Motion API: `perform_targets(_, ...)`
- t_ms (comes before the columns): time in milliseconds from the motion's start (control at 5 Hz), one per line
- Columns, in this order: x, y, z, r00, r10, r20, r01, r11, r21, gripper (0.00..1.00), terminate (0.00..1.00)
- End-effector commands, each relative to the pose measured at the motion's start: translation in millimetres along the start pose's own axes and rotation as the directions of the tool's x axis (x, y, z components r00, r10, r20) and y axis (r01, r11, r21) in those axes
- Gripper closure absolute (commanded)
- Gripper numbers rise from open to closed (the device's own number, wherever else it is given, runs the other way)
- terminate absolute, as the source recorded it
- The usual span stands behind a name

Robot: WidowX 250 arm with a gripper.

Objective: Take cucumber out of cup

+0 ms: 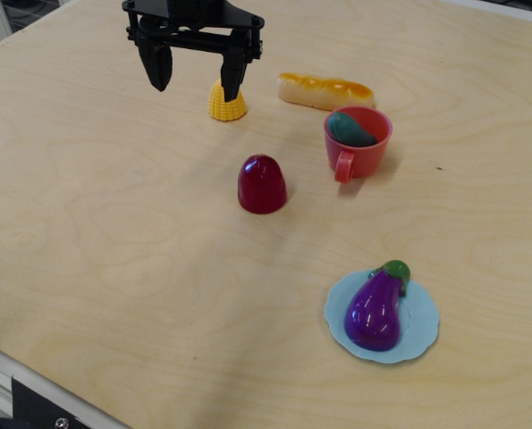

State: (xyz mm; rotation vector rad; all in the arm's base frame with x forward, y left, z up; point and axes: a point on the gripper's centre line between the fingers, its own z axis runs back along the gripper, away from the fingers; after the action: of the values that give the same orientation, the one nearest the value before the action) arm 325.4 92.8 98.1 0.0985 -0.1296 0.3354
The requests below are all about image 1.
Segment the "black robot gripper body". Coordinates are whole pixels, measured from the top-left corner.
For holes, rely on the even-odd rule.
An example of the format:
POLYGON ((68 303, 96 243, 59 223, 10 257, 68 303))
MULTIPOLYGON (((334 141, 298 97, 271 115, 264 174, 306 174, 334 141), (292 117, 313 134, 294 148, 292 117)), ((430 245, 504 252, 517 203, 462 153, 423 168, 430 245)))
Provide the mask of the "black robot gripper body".
POLYGON ((243 61, 261 57, 264 19, 228 1, 124 1, 129 15, 128 39, 144 58, 172 47, 243 61))

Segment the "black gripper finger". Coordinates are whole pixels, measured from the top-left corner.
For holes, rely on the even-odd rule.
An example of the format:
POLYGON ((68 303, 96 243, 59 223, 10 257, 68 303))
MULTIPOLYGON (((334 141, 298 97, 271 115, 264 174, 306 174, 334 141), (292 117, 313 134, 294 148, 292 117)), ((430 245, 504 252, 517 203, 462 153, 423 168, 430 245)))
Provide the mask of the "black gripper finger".
POLYGON ((222 52, 221 85, 224 90, 224 102, 232 102, 239 94, 248 64, 248 52, 245 48, 222 52))
POLYGON ((164 91, 173 74, 173 56, 170 47, 141 38, 138 49, 150 84, 158 91, 164 91))

